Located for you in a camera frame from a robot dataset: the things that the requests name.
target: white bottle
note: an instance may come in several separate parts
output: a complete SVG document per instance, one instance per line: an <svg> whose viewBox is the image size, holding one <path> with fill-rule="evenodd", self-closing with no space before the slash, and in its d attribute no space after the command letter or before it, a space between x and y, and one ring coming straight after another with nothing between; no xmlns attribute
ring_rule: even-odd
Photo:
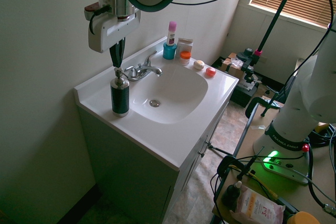
<svg viewBox="0 0 336 224"><path fill-rule="evenodd" d="M168 36L167 36L167 46L173 46L175 43L175 32L177 23L175 21L169 22Z"/></svg>

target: red container lid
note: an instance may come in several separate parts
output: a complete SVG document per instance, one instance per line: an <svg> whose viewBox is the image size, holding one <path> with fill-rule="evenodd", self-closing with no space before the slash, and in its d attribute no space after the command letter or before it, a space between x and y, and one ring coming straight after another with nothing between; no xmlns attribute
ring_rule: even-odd
<svg viewBox="0 0 336 224"><path fill-rule="evenodd" d="M180 56L181 56L182 59L188 60L191 57L191 52L182 51L180 53Z"/></svg>
<svg viewBox="0 0 336 224"><path fill-rule="evenodd" d="M208 75L208 76L215 76L216 74L216 69L212 68L212 67L208 67L206 70L205 70L205 73Z"/></svg>

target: wooden table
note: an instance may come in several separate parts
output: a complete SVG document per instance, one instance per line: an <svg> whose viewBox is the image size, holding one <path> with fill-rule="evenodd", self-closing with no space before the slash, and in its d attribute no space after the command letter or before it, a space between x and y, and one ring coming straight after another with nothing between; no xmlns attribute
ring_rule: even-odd
<svg viewBox="0 0 336 224"><path fill-rule="evenodd" d="M267 127L271 120L276 117L279 111L275 109L269 109L265 117L263 118L260 116L263 110L264 107L260 105L247 131L244 141L238 151L237 158L254 155L252 144L255 139L259 138L264 133L264 130L258 129L258 127L256 126L264 125L265 127ZM327 146L322 148L314 148L313 154L313 181L329 197L335 198L335 179L329 158L329 148ZM253 164L251 168L256 171L256 176L261 179L271 190L284 198L287 202L292 204L298 210L312 214L320 221L321 224L336 223L336 220L329 214L325 213L322 208L314 201L307 185L302 185L300 183L294 182L293 180L268 172L262 167L262 164L260 163ZM228 209L222 204L221 197L226 188L237 181L237 174L238 172L236 171L230 171L228 173L227 178L223 179L221 182L221 185L219 187L221 191L217 197L218 208L224 220L229 224L239 224L239 222L231 217ZM244 185L251 188L252 190L262 195L265 195L259 184L254 180L249 179L247 176L244 176L242 182ZM328 199L326 199L325 196L323 196L317 189L314 189L314 191L316 192L318 198L324 204L330 204L333 206L333 204ZM213 208L213 213L219 216L216 206L214 206Z"/></svg>

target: faucet handle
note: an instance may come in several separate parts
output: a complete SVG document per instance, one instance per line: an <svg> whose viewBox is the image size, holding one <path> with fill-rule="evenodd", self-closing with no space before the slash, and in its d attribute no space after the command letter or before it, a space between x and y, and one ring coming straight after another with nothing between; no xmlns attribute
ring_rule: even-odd
<svg viewBox="0 0 336 224"><path fill-rule="evenodd" d="M129 71L129 77L136 77L137 75L137 69L134 66L130 66L128 68L125 69L125 72Z"/></svg>
<svg viewBox="0 0 336 224"><path fill-rule="evenodd" d="M157 53L157 51L155 51L154 53L148 55L147 58L145 59L145 62L143 63L143 65L146 66L146 67L151 67L152 66L151 65L151 57L153 55L155 55L156 53Z"/></svg>

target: chrome faucet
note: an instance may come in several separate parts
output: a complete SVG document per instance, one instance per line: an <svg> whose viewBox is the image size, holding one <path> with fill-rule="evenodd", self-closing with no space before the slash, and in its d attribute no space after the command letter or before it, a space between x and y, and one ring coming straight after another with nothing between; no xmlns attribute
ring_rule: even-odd
<svg viewBox="0 0 336 224"><path fill-rule="evenodd" d="M151 65L151 57L155 55L157 51L149 55L143 64L138 64L138 67L130 66L125 69L125 71L128 71L127 78L130 81L139 81L140 79L147 76L150 72L154 72L157 76L162 75L162 70L157 67L152 67Z"/></svg>

